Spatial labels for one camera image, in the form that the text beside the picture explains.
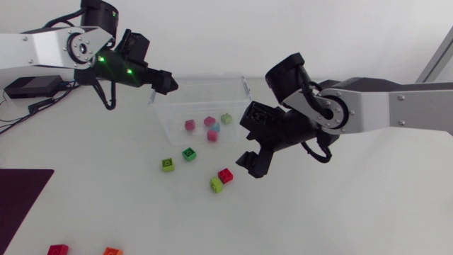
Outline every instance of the red lego brick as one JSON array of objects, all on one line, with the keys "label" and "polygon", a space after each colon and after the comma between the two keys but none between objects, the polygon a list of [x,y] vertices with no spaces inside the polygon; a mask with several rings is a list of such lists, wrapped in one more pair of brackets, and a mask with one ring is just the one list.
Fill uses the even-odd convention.
[{"label": "red lego brick", "polygon": [[219,136],[219,133],[218,133],[218,132],[215,132],[214,130],[209,130],[209,131],[207,131],[207,139],[208,139],[209,141],[216,142],[218,136]]},{"label": "red lego brick", "polygon": [[66,255],[68,253],[69,247],[64,244],[52,245],[49,248],[47,255]]},{"label": "red lego brick", "polygon": [[216,123],[216,120],[213,117],[208,116],[207,118],[205,118],[204,123],[206,126],[210,127],[212,124]]},{"label": "red lego brick", "polygon": [[104,255],[122,255],[122,251],[119,249],[107,247],[105,248]]},{"label": "red lego brick", "polygon": [[233,174],[228,169],[223,169],[218,174],[220,181],[222,183],[227,183],[233,179]]},{"label": "red lego brick", "polygon": [[187,131],[191,131],[195,129],[195,121],[194,120],[187,120],[185,122],[185,129]]}]

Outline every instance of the toy block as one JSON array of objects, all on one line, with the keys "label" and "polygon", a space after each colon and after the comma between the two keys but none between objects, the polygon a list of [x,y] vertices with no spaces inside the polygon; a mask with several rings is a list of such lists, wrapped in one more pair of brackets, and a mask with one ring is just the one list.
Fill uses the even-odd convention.
[{"label": "toy block", "polygon": [[203,122],[206,126],[210,127],[212,124],[216,123],[216,120],[213,117],[208,116]]},{"label": "toy block", "polygon": [[214,130],[215,132],[220,132],[220,124],[215,123],[210,126],[210,130]]},{"label": "toy block", "polygon": [[218,132],[215,132],[214,130],[207,131],[207,139],[209,141],[216,142],[218,137],[219,137],[219,133]]},{"label": "toy block", "polygon": [[107,247],[105,248],[104,255],[122,255],[122,251],[119,249]]},{"label": "toy block", "polygon": [[225,113],[224,115],[220,116],[220,120],[224,124],[229,124],[233,121],[233,117],[229,115],[228,113]]},{"label": "toy block", "polygon": [[223,169],[218,173],[220,181],[226,184],[227,182],[233,179],[233,174],[229,171],[229,169]]},{"label": "toy block", "polygon": [[211,189],[214,193],[220,193],[223,189],[224,184],[220,181],[219,177],[213,177],[210,181]]},{"label": "toy block", "polygon": [[195,129],[195,121],[194,121],[194,120],[187,120],[187,121],[185,122],[185,125],[184,125],[184,126],[185,126],[185,129],[186,129],[187,131],[192,131],[192,130]]},{"label": "toy block", "polygon": [[52,245],[49,248],[47,255],[66,255],[69,247],[64,244]]},{"label": "toy block", "polygon": [[162,160],[162,169],[165,172],[175,170],[175,165],[173,164],[173,160],[171,158]]},{"label": "toy block", "polygon": [[191,162],[197,157],[197,152],[195,152],[192,148],[187,148],[183,151],[183,157],[187,162]]}]

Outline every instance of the robotic arm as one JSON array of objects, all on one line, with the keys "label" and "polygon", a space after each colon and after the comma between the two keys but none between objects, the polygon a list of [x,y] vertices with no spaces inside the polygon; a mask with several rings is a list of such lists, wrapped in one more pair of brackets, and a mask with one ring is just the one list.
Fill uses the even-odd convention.
[{"label": "robotic arm", "polygon": [[[81,17],[81,26],[69,19]],[[161,94],[178,88],[170,72],[148,68],[144,61],[149,41],[127,29],[115,46],[118,10],[101,0],[81,0],[81,9],[50,21],[44,28],[21,34],[0,34],[0,69],[13,67],[56,67],[74,69],[75,80],[92,85],[108,110],[115,108],[115,84],[140,87],[152,84]],[[57,23],[71,27],[53,28]],[[109,105],[98,80],[112,83]]]},{"label": "robotic arm", "polygon": [[[447,131],[453,135],[453,83],[400,85],[383,79],[351,78],[312,82],[297,53],[265,76],[279,103],[271,108],[252,102],[241,119],[256,140],[259,154],[246,152],[236,162],[255,178],[267,174],[273,153],[302,144],[316,160],[327,163],[329,145],[340,135],[386,127]],[[306,144],[316,138],[325,156]]]}]

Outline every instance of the transparent plastic box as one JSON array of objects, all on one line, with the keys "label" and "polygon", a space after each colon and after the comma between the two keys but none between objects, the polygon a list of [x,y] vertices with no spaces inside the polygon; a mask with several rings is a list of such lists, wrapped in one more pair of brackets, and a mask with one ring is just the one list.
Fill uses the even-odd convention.
[{"label": "transparent plastic box", "polygon": [[[155,111],[172,145],[208,142],[209,128],[203,123],[211,116],[220,124],[217,142],[238,141],[242,131],[239,121],[251,102],[243,76],[180,76],[176,91],[166,96],[152,92],[149,109]],[[221,116],[228,113],[232,122],[224,124]],[[195,121],[195,129],[187,131],[185,122]]]}]

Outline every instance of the green lego brick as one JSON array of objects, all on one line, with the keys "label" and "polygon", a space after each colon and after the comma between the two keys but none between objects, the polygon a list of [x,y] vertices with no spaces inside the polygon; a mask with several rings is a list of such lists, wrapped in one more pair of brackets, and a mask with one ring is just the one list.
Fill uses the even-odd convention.
[{"label": "green lego brick", "polygon": [[165,172],[175,170],[175,165],[173,164],[173,160],[171,158],[162,160],[162,169]]},{"label": "green lego brick", "polygon": [[220,120],[224,124],[229,124],[229,123],[231,123],[233,121],[233,117],[231,115],[229,115],[228,113],[225,113],[224,115],[222,115],[220,117]]},{"label": "green lego brick", "polygon": [[183,157],[187,162],[191,162],[197,157],[197,152],[195,152],[192,148],[187,148],[183,151]]},{"label": "green lego brick", "polygon": [[211,189],[214,193],[220,193],[223,190],[224,184],[220,181],[219,177],[214,177],[210,181]]}]

